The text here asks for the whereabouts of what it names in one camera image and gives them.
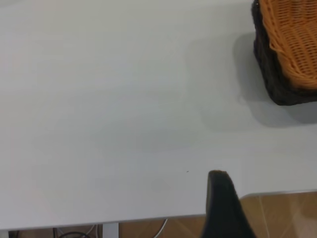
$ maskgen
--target brown floor tile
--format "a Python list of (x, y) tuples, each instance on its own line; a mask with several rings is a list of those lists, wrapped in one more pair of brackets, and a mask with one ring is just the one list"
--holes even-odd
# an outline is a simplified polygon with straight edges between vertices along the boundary
[(184, 217), (175, 219), (181, 227), (186, 227), (195, 237), (199, 238), (205, 224), (205, 216), (203, 217)]
[(152, 238), (154, 237), (159, 230), (161, 229), (164, 220), (153, 220), (150, 221), (150, 224), (147, 228), (139, 235), (139, 238)]
[(120, 238), (138, 238), (150, 225), (151, 221), (124, 222), (119, 224)]
[(294, 216), (298, 214), (307, 198), (307, 193), (280, 194), (263, 196), (262, 206), (267, 223), (270, 238), (293, 235), (292, 222)]
[(307, 194), (303, 205), (294, 214), (292, 224), (281, 238), (317, 237), (317, 194)]
[(243, 211), (257, 238), (267, 238), (266, 224), (260, 197), (246, 197), (241, 200)]
[(176, 220), (168, 220), (159, 238), (195, 238), (187, 229), (179, 226)]
[(20, 231), (19, 238), (53, 238), (52, 229)]

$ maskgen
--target white table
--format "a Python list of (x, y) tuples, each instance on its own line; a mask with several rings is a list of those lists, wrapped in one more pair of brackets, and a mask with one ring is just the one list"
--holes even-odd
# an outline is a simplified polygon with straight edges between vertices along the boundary
[(317, 104), (279, 107), (250, 0), (1, 0), (0, 230), (203, 214), (317, 188)]

